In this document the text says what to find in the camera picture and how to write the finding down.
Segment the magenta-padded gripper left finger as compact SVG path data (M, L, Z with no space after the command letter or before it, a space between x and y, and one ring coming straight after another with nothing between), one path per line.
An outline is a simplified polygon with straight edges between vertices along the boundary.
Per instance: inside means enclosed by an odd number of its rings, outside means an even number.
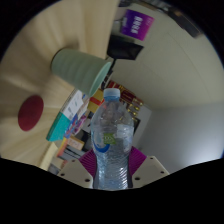
M94 151L90 150L79 159L67 162L58 176L80 187L92 189L96 171L96 156Z

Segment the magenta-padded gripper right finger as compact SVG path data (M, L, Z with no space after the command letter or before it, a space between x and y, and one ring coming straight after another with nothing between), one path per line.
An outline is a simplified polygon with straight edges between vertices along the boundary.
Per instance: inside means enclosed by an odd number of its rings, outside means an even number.
M169 172L155 156L146 156L133 147L128 159L128 186L132 189L141 188L157 181Z

